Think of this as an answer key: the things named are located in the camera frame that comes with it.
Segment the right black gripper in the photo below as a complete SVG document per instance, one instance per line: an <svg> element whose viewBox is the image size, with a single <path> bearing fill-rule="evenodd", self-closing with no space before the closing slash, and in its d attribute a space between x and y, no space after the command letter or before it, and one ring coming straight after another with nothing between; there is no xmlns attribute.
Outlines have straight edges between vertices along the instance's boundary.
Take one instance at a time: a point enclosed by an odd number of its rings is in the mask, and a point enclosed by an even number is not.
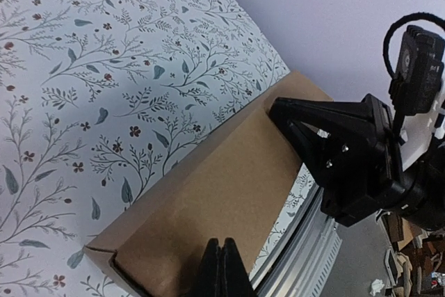
<svg viewBox="0 0 445 297"><path fill-rule="evenodd" d="M336 222L350 227L380 209L417 220L428 199L424 172L403 170L385 103L371 94L360 102L278 97L269 118L323 187L321 210ZM306 124L330 136L323 138Z"/></svg>

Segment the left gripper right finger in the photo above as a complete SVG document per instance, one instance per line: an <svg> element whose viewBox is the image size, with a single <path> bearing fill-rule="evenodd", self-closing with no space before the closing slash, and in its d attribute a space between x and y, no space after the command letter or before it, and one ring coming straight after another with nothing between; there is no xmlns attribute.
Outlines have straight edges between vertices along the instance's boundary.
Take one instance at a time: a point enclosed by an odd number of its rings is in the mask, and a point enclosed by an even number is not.
<svg viewBox="0 0 445 297"><path fill-rule="evenodd" d="M233 238L226 238L222 248L221 294L226 297L255 297L249 275Z"/></svg>

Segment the brown cardboard box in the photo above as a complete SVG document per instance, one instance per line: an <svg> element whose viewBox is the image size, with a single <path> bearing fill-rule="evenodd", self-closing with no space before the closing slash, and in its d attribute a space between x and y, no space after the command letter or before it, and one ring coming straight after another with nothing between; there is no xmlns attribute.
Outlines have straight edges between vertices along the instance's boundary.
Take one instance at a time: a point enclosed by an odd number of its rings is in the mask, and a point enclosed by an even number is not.
<svg viewBox="0 0 445 297"><path fill-rule="evenodd" d="M212 238L233 238L251 269L301 167L268 117L277 97L328 100L301 73L286 75L86 245L88 258L134 296L184 295Z"/></svg>

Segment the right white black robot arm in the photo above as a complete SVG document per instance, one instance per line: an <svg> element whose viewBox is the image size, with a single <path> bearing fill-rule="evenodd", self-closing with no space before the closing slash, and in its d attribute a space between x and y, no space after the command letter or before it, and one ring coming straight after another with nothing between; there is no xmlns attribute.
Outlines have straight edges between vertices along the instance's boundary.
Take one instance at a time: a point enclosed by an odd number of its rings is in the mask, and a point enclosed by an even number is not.
<svg viewBox="0 0 445 297"><path fill-rule="evenodd" d="M444 227L444 147L407 170L390 108L371 94L360 102L278 97L269 118L324 189L321 211L350 227L378 210L416 226Z"/></svg>

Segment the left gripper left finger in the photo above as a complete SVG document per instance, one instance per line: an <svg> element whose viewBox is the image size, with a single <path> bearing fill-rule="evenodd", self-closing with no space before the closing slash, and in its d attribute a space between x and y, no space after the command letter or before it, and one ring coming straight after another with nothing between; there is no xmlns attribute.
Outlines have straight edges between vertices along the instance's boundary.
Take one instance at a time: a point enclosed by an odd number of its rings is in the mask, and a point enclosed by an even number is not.
<svg viewBox="0 0 445 297"><path fill-rule="evenodd" d="M218 239L208 241L199 264L195 281L189 290L193 297L217 297L221 294L221 255Z"/></svg>

